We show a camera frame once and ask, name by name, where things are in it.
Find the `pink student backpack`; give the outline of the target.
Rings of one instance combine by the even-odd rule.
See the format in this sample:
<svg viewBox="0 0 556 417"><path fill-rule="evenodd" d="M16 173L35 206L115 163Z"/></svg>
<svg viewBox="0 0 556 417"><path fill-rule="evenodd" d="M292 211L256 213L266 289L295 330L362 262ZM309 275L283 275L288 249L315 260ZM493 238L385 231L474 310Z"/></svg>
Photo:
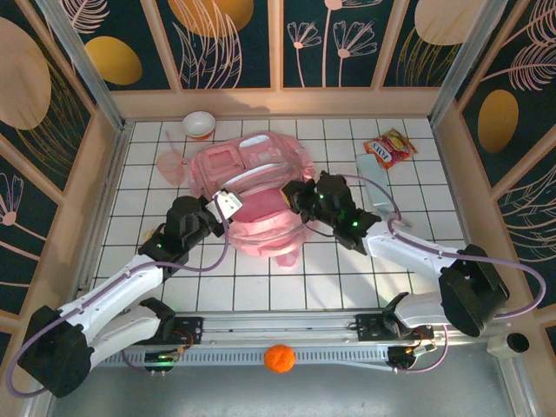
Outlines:
<svg viewBox="0 0 556 417"><path fill-rule="evenodd" d="M228 229L237 250L273 258L283 267L297 263L311 231L290 210L281 189L291 181L314 179L316 173L311 156L295 137L258 132L217 142L180 162L187 168L193 196L211 199L226 190L242 200Z"/></svg>

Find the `translucent pink plastic cup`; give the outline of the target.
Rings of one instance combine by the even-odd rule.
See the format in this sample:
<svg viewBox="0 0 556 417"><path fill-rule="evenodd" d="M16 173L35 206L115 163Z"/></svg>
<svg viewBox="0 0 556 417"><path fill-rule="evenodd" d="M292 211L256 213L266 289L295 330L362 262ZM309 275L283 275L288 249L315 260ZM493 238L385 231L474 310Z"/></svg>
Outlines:
<svg viewBox="0 0 556 417"><path fill-rule="evenodd" d="M172 186L179 187L186 181L186 160L175 151L161 154L156 160L156 167Z"/></svg>

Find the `red snack packet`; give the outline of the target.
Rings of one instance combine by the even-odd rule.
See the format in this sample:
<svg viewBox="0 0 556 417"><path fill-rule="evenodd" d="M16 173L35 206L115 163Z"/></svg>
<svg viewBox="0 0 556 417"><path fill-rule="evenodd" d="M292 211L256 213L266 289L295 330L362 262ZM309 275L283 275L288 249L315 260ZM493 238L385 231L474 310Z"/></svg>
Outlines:
<svg viewBox="0 0 556 417"><path fill-rule="evenodd" d="M390 129L385 134L365 142L364 149L368 154L374 155L384 169L391 169L397 163L418 153L410 140L396 129Z"/></svg>

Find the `orange white bowl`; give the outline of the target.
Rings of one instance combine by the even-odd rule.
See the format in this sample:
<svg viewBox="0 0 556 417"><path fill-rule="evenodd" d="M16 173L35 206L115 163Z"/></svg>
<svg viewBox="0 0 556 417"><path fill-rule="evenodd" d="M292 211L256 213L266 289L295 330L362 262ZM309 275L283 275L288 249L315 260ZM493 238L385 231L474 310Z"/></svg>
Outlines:
<svg viewBox="0 0 556 417"><path fill-rule="evenodd" d="M195 111L182 119L186 136L194 140L208 139L215 131L216 119L206 111Z"/></svg>

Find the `left controller board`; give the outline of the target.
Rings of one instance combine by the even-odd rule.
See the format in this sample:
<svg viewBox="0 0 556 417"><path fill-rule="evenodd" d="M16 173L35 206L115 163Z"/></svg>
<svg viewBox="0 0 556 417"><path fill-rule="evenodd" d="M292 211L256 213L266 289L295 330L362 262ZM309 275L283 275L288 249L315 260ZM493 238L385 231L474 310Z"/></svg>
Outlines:
<svg viewBox="0 0 556 417"><path fill-rule="evenodd" d="M143 359L144 368L152 375L164 376L174 368L174 364L180 359L180 356L177 350L147 351Z"/></svg>

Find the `controller board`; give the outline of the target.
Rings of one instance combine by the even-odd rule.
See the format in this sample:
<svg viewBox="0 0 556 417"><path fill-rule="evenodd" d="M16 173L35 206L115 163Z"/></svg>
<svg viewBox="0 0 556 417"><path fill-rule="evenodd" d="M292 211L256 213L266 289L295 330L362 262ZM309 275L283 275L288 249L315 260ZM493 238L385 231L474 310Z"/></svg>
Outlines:
<svg viewBox="0 0 556 417"><path fill-rule="evenodd" d="M436 349L434 344L414 345L414 346L394 346L387 349L386 363L392 368L395 374L420 374L438 367L438 362L421 369L413 369L417 359L423 354L433 352Z"/></svg>
<svg viewBox="0 0 556 417"><path fill-rule="evenodd" d="M180 356L177 350L147 351L143 359L144 368L152 375L164 376L174 368L174 364L180 359Z"/></svg>

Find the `orange ball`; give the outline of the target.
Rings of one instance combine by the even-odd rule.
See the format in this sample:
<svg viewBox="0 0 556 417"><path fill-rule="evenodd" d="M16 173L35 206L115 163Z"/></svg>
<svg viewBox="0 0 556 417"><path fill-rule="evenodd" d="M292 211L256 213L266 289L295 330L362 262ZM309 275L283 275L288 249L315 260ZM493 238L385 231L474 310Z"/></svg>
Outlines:
<svg viewBox="0 0 556 417"><path fill-rule="evenodd" d="M266 350L263 361L269 371L286 373L295 365L295 351L286 345L274 345Z"/></svg>

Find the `right controller board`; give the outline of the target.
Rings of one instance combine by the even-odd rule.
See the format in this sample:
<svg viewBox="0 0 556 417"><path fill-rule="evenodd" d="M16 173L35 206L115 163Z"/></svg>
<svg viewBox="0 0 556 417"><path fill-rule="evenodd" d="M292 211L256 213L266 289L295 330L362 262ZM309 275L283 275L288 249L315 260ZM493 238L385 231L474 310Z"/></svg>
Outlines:
<svg viewBox="0 0 556 417"><path fill-rule="evenodd" d="M394 346L387 349L386 363L392 368L395 374L420 374L438 367L438 362L421 369L413 369L417 359L423 354L433 352L436 349L434 344L414 345L414 346Z"/></svg>

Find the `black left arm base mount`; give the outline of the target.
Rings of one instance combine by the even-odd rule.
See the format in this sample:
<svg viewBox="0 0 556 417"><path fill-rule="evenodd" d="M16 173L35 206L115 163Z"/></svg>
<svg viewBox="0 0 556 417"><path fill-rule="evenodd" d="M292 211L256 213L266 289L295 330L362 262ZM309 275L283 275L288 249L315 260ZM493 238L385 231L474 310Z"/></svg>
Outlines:
<svg viewBox="0 0 556 417"><path fill-rule="evenodd" d="M199 316L177 316L162 325L153 337L136 342L137 346L186 345L200 344L202 340L204 319Z"/></svg>

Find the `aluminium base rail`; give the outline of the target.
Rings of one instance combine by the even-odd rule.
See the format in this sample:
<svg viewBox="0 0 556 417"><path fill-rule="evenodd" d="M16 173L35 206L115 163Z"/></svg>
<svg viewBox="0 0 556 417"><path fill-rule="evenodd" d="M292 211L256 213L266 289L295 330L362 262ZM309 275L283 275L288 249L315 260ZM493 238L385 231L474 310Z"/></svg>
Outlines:
<svg viewBox="0 0 556 417"><path fill-rule="evenodd" d="M347 312L267 312L245 314L208 314L204 317L202 340L194 345L216 345L218 347L256 347L261 348L274 344L290 346L324 346L346 343L378 343L386 345L403 345L418 341L358 341L357 333L349 328L357 314L384 314L379 309L368 311ZM120 349L135 345L136 342L153 337L162 331L162 325L172 321L177 316L170 311L156 313L146 307L137 307L119 314L103 327L88 336L88 341L99 339L112 333L111 347ZM384 317L386 324L394 321ZM417 328L413 324L404 328ZM434 330L432 340L444 340L450 333L457 338L463 334L448 325L421 324L430 326Z"/></svg>

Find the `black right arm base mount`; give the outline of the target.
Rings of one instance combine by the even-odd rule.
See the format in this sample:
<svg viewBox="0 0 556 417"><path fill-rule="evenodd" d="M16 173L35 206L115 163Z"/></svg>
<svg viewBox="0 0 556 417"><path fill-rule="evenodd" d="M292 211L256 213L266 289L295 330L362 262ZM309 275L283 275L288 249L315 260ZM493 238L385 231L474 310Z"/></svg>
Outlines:
<svg viewBox="0 0 556 417"><path fill-rule="evenodd" d="M358 341L424 341L434 338L430 326L409 329L386 324L381 314L357 314L349 328L357 333Z"/></svg>

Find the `aluminium frame post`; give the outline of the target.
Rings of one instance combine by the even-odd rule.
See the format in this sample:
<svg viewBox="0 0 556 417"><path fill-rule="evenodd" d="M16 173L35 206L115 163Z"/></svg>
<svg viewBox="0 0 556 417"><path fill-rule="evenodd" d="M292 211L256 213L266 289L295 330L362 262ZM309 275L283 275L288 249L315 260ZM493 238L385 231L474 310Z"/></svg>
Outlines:
<svg viewBox="0 0 556 417"><path fill-rule="evenodd" d="M509 0L486 0L480 8L479 15L473 22L466 40L461 45L440 86L439 94L427 118L433 129L436 129L447 113L456 93L464 83L467 74L486 47L488 40L502 18Z"/></svg>
<svg viewBox="0 0 556 417"><path fill-rule="evenodd" d="M108 0L34 0L110 125L123 131L124 119L96 69L81 35L93 35L109 15Z"/></svg>

